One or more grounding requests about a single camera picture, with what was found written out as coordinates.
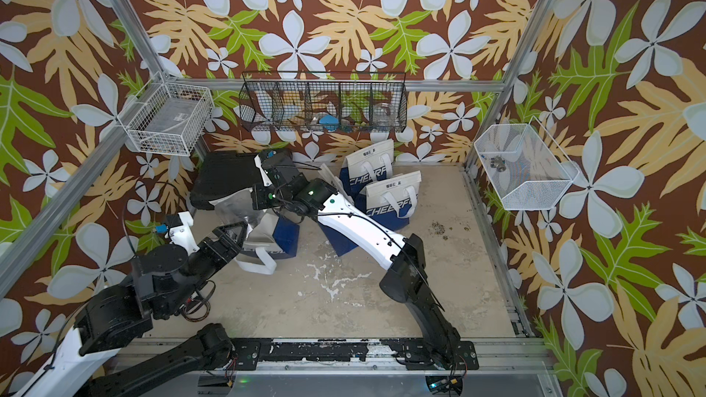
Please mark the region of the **narrow takeout bag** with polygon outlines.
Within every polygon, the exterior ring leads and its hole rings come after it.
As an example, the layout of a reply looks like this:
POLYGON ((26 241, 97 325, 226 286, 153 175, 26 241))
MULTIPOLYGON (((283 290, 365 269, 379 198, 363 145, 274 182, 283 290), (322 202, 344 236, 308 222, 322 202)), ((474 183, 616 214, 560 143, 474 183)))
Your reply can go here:
MULTIPOLYGON (((339 194, 342 194, 348 202, 352 202, 352 198, 345 191, 340 178, 338 176, 335 176, 326 164, 321 165, 318 174, 320 178, 327 182, 327 184, 333 186, 339 194)), ((328 222, 321 224, 320 228, 327 237, 329 244, 331 244, 333 250, 335 251, 338 257, 343 257, 344 255, 347 255, 349 252, 358 247, 358 245, 354 241, 349 239, 349 237, 347 237, 345 233, 342 233, 342 231, 340 231, 338 219, 336 219, 336 226, 332 227, 331 223, 332 218, 330 218, 328 222)))

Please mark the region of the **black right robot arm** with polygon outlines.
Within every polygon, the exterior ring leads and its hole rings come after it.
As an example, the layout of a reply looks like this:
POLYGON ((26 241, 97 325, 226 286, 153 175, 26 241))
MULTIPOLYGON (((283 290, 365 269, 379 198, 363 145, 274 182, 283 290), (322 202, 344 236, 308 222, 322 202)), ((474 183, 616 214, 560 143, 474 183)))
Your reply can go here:
POLYGON ((308 179, 284 150, 258 153, 255 166, 262 181, 253 188, 253 208, 281 208, 309 218, 366 251, 386 270, 380 281, 381 290, 391 300, 406 305, 417 322, 431 364, 453 369, 461 337, 444 316, 443 307, 428 284, 422 239, 385 228, 348 201, 344 191, 322 178, 308 179))

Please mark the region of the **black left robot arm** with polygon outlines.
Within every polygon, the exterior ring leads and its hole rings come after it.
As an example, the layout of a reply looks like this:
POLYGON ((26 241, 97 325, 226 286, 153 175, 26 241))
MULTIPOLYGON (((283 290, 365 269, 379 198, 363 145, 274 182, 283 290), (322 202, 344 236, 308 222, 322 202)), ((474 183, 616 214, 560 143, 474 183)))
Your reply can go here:
POLYGON ((219 226, 189 253, 163 244, 136 255, 132 273, 93 296, 75 323, 18 396, 140 396, 192 371, 233 362, 235 349, 219 323, 208 323, 180 345, 138 365, 104 377, 94 373, 121 349, 186 310, 189 299, 242 251, 245 222, 219 226))

